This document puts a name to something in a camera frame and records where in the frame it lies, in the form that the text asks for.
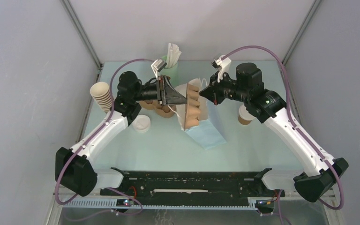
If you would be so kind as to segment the brown pulp cup carrier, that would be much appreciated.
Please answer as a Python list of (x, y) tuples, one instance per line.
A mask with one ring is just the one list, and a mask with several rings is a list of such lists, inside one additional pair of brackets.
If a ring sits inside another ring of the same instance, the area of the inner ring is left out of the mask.
[(183, 128), (185, 130), (199, 126), (200, 121), (208, 119), (207, 99), (199, 94), (199, 87), (187, 84), (186, 88), (187, 103), (185, 105), (185, 114)]

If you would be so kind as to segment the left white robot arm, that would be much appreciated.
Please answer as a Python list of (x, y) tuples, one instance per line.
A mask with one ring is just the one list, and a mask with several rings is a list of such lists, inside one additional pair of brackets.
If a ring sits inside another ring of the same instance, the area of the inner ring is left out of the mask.
[(61, 147), (55, 156), (56, 190), (64, 186), (79, 196), (87, 196), (96, 188), (111, 188), (116, 194), (129, 191), (129, 182), (117, 169), (93, 168), (97, 156), (138, 116), (140, 101), (156, 100), (161, 105), (184, 105), (186, 97), (170, 83), (168, 76), (159, 75), (146, 83), (132, 71), (119, 76), (117, 97), (113, 107), (100, 124), (85, 138), (66, 149)]

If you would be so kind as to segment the light blue paper bag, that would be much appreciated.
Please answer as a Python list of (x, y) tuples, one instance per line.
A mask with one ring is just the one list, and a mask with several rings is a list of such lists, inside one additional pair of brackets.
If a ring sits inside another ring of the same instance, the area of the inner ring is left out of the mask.
[[(188, 83), (199, 87), (199, 92), (202, 91), (202, 89), (204, 89), (205, 87), (207, 87), (206, 79), (201, 80), (199, 78), (196, 78), (190, 80)], [(186, 97), (186, 88), (188, 83), (181, 84), (175, 87), (175, 89)], [(199, 126), (192, 127), (187, 130), (183, 128), (185, 105), (176, 106), (176, 116), (182, 131), (184, 131), (187, 135), (189, 135), (194, 141), (196, 141), (206, 150), (226, 143), (217, 109), (212, 102), (207, 100), (208, 119), (200, 121)]]

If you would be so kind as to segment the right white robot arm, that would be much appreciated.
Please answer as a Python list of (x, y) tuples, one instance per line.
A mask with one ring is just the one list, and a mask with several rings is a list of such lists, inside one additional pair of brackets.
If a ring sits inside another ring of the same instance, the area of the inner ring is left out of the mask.
[(270, 168), (261, 171), (254, 182), (254, 190), (260, 196), (272, 190), (293, 190), (314, 203), (338, 183), (349, 166), (344, 158), (334, 158), (323, 150), (288, 112), (281, 96), (264, 88), (262, 71), (254, 63), (239, 64), (236, 79), (216, 72), (200, 95), (215, 105), (225, 99), (243, 103), (252, 118), (277, 134), (302, 165), (301, 172)]

